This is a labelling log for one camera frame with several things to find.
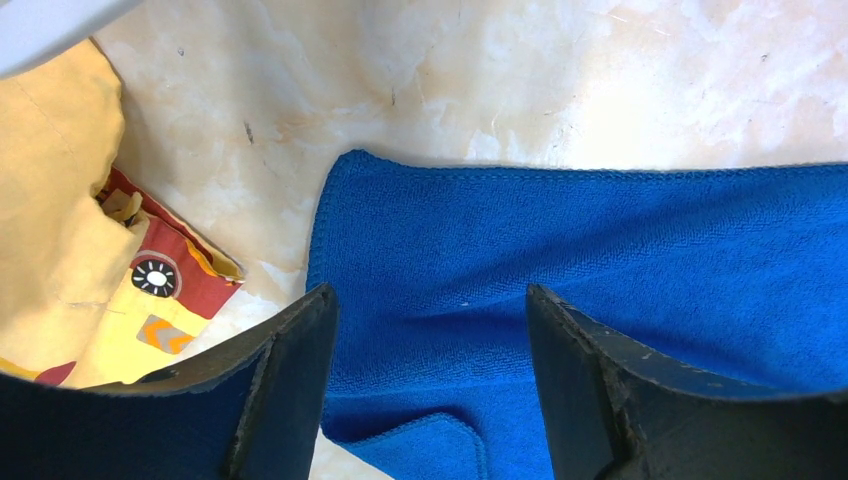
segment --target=beige marble tile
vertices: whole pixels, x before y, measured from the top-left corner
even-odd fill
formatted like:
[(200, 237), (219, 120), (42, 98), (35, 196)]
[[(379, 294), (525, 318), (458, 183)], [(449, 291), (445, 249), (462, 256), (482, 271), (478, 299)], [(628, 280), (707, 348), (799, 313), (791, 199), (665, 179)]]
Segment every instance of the beige marble tile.
[(324, 176), (352, 147), (545, 168), (845, 158), (842, 7), (148, 0), (97, 40), (126, 85), (118, 164), (249, 273), (190, 354), (303, 293)]

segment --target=yellow cloth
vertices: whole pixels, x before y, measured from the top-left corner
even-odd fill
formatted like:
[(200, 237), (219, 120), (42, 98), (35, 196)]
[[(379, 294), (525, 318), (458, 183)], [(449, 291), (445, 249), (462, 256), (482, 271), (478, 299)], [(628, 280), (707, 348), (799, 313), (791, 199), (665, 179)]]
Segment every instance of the yellow cloth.
[(109, 215), (94, 199), (124, 130), (120, 92), (90, 41), (0, 80), (0, 371), (74, 388), (133, 382), (208, 323), (132, 285), (154, 219), (139, 194)]
[(88, 41), (0, 81), (0, 357), (12, 373), (78, 359), (141, 244), (146, 224), (127, 229), (93, 198), (124, 130), (120, 91)]

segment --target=white dot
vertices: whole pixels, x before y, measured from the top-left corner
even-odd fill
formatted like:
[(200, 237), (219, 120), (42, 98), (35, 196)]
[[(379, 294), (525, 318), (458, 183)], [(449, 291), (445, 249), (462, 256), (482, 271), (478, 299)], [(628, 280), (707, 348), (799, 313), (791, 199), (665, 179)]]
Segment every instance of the white dot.
[(157, 287), (161, 287), (168, 283), (168, 277), (163, 275), (160, 272), (150, 272), (147, 274), (147, 281), (156, 285)]

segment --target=dark speck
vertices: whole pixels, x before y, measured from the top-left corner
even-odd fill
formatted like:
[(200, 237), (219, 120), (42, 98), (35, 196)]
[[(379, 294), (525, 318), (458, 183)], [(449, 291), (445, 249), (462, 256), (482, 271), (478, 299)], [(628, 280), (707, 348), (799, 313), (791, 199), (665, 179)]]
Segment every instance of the dark speck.
[(250, 129), (250, 124), (247, 120), (244, 121), (244, 133), (247, 134), (247, 140), (253, 145), (253, 130)]

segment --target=microfiber towel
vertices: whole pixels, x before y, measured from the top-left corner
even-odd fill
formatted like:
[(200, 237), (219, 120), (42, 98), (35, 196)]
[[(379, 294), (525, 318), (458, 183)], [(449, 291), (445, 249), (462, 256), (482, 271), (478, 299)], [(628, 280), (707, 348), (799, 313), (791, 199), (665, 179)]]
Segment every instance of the microfiber towel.
[(324, 433), (399, 479), (552, 478), (524, 294), (702, 369), (848, 386), (848, 167), (412, 168), (342, 156), (308, 287), (341, 326)]

